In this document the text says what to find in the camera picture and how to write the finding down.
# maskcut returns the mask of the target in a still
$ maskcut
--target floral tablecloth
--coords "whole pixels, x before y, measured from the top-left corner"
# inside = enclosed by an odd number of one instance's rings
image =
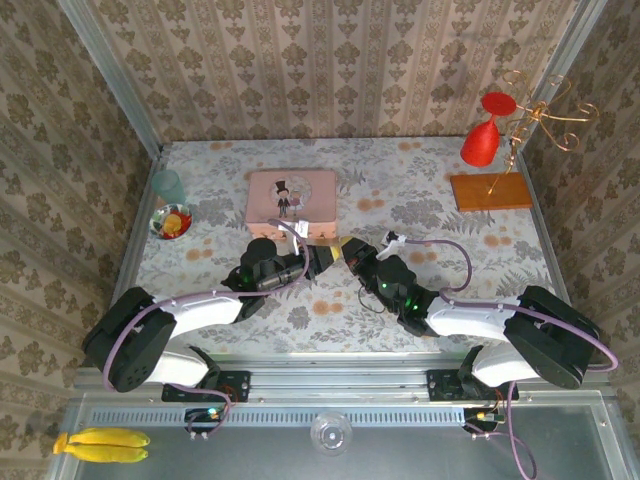
[[[459,213],[451,174],[476,169],[459,155],[463,139],[182,142],[164,154],[182,179],[194,223],[185,236],[148,236],[136,284],[158,298],[220,288],[251,235],[243,221],[249,173],[268,168],[329,168],[338,176],[338,233],[376,245],[387,230],[409,238],[455,240],[469,251],[474,276],[460,297],[507,296],[529,285],[551,289],[529,210]],[[500,171],[504,147],[495,165]],[[401,257],[430,289],[460,284],[466,266],[448,246],[407,247]],[[464,351],[479,340],[417,338],[389,313],[363,308],[359,283],[343,261],[314,282],[270,297],[249,320],[179,337],[211,353]],[[373,308],[375,298],[363,301]]]

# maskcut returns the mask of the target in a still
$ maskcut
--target pink tin box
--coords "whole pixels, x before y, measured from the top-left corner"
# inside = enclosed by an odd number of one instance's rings
[[[255,238],[284,239],[267,223],[309,222],[310,239],[336,237],[336,174],[331,170],[266,170],[253,172],[245,221]]]

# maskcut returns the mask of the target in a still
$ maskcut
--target wooden block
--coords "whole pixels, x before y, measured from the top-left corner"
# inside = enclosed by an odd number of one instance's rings
[[[491,195],[489,189],[496,177],[498,183]],[[505,210],[531,208],[533,202],[523,176],[517,172],[482,173],[477,175],[454,175],[451,177],[453,195],[458,211]]]

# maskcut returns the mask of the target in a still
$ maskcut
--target glass panel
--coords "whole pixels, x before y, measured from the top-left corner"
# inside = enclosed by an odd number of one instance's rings
[[[591,408],[515,410],[516,434],[531,447],[542,479],[607,480]],[[349,480],[519,478],[507,439],[471,440],[459,428],[354,428],[347,452],[317,453],[307,428],[223,428],[208,441],[183,429],[147,429],[149,458],[138,464],[83,463],[77,479],[340,478]],[[523,463],[530,468],[526,454]]]

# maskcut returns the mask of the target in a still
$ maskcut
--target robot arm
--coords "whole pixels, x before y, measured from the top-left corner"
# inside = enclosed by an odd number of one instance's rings
[[[471,362],[471,376],[483,384],[496,387],[537,376],[563,388],[578,388],[582,383],[593,345],[566,330],[509,309],[519,306],[543,312],[598,338],[599,330],[592,322],[545,289],[527,287],[519,297],[505,298],[500,303],[476,301],[477,307],[460,308],[455,301],[418,285],[416,275],[397,255],[381,256],[374,247],[355,238],[343,245],[342,253],[365,290],[398,315],[398,323],[409,333],[435,337],[470,335],[502,342],[479,352],[474,349],[465,362]],[[331,247],[309,247],[309,256],[306,276],[313,278],[334,262],[337,252]],[[293,282],[302,273],[303,264],[302,255],[279,256],[272,241],[257,239],[248,245],[240,266],[222,284],[236,292],[269,291]],[[153,304],[153,297],[140,287],[125,292],[85,338],[83,350],[87,358],[103,370],[127,324]],[[109,381],[120,392],[148,382],[213,388],[219,373],[214,362],[195,347],[175,351],[170,340],[211,325],[246,320],[263,304],[264,296],[233,299],[212,292],[208,298],[197,296],[194,301],[152,310],[119,347]]]
[[[308,279],[326,270],[337,258],[334,247],[309,246]],[[221,283],[234,292],[264,292],[295,281],[303,272],[303,254],[278,255],[273,241],[253,240]],[[170,341],[183,333],[211,325],[228,325],[246,320],[264,304],[264,295],[240,299],[195,295],[194,300],[149,311],[118,348],[109,369],[109,381],[119,392],[128,392],[143,383],[177,383],[214,388],[214,362],[195,347],[179,348]],[[154,298],[141,287],[127,290],[85,337],[82,349],[87,358],[104,370],[107,357],[130,321]]]
[[[562,388],[578,388],[595,350],[592,343],[537,321],[525,311],[536,311],[598,339],[599,329],[588,318],[542,287],[527,287],[519,297],[499,302],[459,302],[442,298],[416,283],[416,275],[397,255],[378,251],[357,238],[347,241],[343,256],[363,288],[385,308],[398,315],[398,323],[416,336],[469,335],[504,342],[485,347],[473,359],[472,375],[495,387],[504,382],[542,377]],[[515,311],[510,307],[521,307]]]

